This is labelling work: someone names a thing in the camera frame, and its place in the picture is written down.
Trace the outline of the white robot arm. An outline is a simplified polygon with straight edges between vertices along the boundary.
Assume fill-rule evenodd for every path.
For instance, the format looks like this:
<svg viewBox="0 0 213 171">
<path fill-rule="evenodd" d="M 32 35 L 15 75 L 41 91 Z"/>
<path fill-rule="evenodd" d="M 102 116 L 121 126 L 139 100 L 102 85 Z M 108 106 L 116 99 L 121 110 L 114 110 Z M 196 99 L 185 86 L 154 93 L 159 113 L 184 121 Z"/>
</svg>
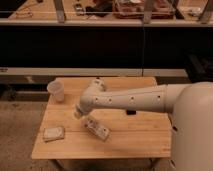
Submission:
<svg viewBox="0 0 213 171">
<path fill-rule="evenodd" d="M 213 82 L 108 91 L 102 80 L 94 79 L 80 96 L 75 116 L 95 109 L 171 114 L 169 171 L 213 171 Z"/>
</svg>

